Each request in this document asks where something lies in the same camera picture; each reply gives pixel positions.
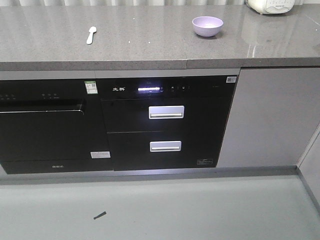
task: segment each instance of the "white spoon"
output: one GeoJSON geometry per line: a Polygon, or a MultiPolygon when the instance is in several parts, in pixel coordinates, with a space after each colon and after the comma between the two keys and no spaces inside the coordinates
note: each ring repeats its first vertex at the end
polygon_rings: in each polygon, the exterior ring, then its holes
{"type": "Polygon", "coordinates": [[[90,27],[89,29],[89,36],[88,39],[86,40],[86,44],[92,44],[92,40],[94,38],[94,33],[97,31],[97,28],[95,26],[90,27]]]}

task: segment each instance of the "drawer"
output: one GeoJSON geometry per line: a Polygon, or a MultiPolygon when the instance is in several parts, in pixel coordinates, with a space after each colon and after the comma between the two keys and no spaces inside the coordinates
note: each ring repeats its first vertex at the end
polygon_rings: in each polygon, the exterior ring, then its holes
{"type": "Polygon", "coordinates": [[[219,131],[108,134],[115,171],[213,168],[222,137],[219,131]]]}
{"type": "Polygon", "coordinates": [[[224,131],[231,98],[104,100],[108,133],[149,131],[224,131]]]}

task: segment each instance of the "gray floor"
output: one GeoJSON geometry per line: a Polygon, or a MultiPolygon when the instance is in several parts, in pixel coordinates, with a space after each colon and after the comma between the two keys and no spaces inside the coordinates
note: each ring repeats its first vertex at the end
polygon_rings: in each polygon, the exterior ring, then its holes
{"type": "Polygon", "coordinates": [[[0,216],[1,240],[320,239],[296,175],[0,185],[0,216]]]}

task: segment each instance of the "dishwasher handle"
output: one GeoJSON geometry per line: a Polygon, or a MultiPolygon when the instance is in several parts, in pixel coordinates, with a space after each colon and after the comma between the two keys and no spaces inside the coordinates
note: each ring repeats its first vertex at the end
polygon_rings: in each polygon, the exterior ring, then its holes
{"type": "Polygon", "coordinates": [[[85,103],[84,99],[7,101],[0,103],[0,115],[64,112],[80,112],[84,115],[85,103]]]}
{"type": "Polygon", "coordinates": [[[149,119],[183,119],[185,106],[149,106],[149,119]]]}

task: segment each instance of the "purple bowl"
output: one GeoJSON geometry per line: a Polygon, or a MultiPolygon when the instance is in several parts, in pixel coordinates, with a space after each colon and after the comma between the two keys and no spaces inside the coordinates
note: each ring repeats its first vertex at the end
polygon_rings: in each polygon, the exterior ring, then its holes
{"type": "Polygon", "coordinates": [[[219,33],[224,22],[213,16],[198,16],[192,20],[192,24],[196,34],[208,38],[219,33]]]}

